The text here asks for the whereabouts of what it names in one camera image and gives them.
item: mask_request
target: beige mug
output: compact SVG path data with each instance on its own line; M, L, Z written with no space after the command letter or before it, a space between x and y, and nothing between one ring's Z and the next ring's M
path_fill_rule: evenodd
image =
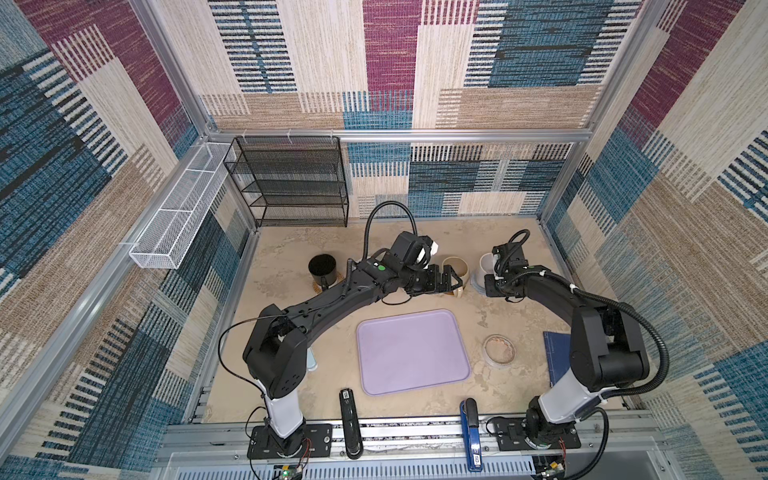
M442 261L442 270L445 271L445 266L450 265L453 267L453 271L456 272L456 275L458 278L462 279L462 286L457 288L456 290L453 290L452 292L446 292L448 295L453 295L456 298L459 298L462 293L464 293L464 287L467 286L467 282L469 281L469 265L459 257L447 257L445 260Z

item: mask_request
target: white mesh basket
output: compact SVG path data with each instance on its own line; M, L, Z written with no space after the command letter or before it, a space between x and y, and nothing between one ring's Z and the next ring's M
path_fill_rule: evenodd
M195 154L131 248L138 266L179 268L227 178L226 156L234 157L229 144L206 143Z

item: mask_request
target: black mounting plate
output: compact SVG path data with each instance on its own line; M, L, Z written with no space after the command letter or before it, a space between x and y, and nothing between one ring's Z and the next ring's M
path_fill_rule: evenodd
M254 442L249 442L248 445L248 458L251 460L264 460L272 458L283 458L277 454L279 447L277 442L272 439L265 431L264 426L253 427L251 435L255 439L259 438L259 435L267 435L266 448L259 447ZM310 458L322 458L331 456L331 439L333 438L333 425L330 423L310 423L304 426L304 436L312 441L312 449L310 450ZM306 446L299 449L299 451L290 458L301 458L306 451Z
M525 441L525 430L521 425L524 418L506 419L504 417L495 417L491 424L494 432L502 432L503 435L496 437L498 449L502 452L517 452L518 450L535 450ZM578 433L566 433L562 436L566 449L580 449L581 440ZM560 445L553 444L552 449L559 450Z

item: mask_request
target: purple tray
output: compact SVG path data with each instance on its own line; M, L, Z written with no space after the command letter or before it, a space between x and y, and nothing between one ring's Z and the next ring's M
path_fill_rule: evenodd
M362 389L371 396L462 382L472 369L449 310L366 320L357 326Z

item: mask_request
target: blue stapler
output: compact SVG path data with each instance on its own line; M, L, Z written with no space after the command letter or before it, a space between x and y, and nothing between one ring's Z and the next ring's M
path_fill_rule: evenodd
M475 399L466 399L460 405L459 411L462 415L464 449L467 451L467 469L470 472L482 472L478 404Z

